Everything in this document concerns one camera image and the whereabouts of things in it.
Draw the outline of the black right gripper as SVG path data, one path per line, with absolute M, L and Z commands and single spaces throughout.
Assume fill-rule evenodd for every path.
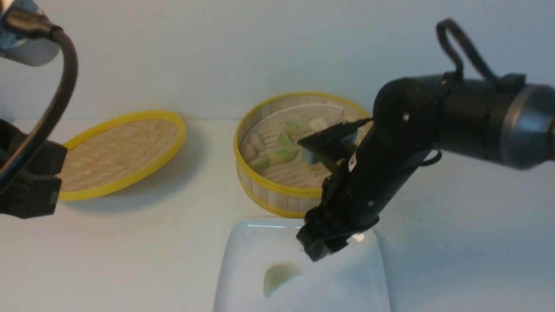
M 390 200 L 389 179 L 339 166 L 323 182 L 321 201 L 305 214 L 297 240 L 317 262 L 345 248 L 349 237 L 376 225 Z

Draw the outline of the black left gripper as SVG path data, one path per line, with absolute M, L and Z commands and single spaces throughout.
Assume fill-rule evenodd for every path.
M 53 215 L 58 203 L 67 148 L 46 141 L 0 197 L 0 213 L 20 219 Z

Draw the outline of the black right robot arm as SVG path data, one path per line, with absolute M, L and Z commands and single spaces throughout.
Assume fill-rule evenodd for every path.
M 297 233 L 313 262 L 376 225 L 408 178 L 443 151 L 517 170 L 554 160 L 554 88 L 494 74 L 452 19 L 438 22 L 436 34 L 454 71 L 390 81 L 371 118 L 299 140 L 331 171 Z

